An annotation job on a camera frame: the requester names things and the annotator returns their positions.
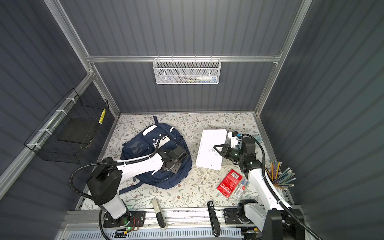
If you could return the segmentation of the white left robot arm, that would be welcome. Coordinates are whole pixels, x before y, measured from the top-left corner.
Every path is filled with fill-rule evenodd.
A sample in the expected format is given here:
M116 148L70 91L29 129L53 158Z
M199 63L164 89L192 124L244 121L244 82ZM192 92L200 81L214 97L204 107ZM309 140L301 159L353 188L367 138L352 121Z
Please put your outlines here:
M91 198L112 219L118 220L129 212L118 193L122 182L147 172L176 173L187 156L187 151L179 145L174 150L162 150L137 160L100 162L87 181Z

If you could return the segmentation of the navy blue student backpack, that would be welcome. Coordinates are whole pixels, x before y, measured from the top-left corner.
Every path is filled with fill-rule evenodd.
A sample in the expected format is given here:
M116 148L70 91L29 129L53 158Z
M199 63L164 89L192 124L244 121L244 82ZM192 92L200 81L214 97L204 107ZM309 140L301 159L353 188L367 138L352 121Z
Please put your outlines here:
M152 154L156 148L159 138L162 138L162 140L158 153L164 153L166 150L173 150L177 146L182 146L187 155L183 159L177 173L159 170L157 172L150 171L137 175L136 178L139 182L134 186L120 190L120 195L137 189L143 184L165 190L170 189L186 178L192 168L193 162L189 148L179 131L168 124L158 122L156 116L154 116L154 121L154 125L147 127L124 144L121 160L142 158L146 155Z

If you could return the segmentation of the white Robinson Crusoe book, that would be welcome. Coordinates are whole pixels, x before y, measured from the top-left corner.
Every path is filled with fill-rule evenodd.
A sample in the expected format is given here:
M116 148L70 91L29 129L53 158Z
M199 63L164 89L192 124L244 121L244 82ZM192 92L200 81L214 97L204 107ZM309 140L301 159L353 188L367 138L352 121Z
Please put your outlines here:
M203 130L196 160L196 166L220 171L223 157L214 149L226 142L226 130Z

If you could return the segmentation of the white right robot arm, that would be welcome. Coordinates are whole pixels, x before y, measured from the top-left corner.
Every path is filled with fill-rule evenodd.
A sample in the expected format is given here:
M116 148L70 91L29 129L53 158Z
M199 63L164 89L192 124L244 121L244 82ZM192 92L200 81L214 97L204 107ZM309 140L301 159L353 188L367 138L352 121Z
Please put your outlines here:
M255 201L242 201L238 217L242 221L252 222L260 231L262 240L304 240L305 228L302 226L304 215L291 205L274 188L265 168L265 151L262 159L256 159L256 146L243 143L240 150L231 145L215 145L214 150L225 159L238 164L250 184L257 190L263 206Z

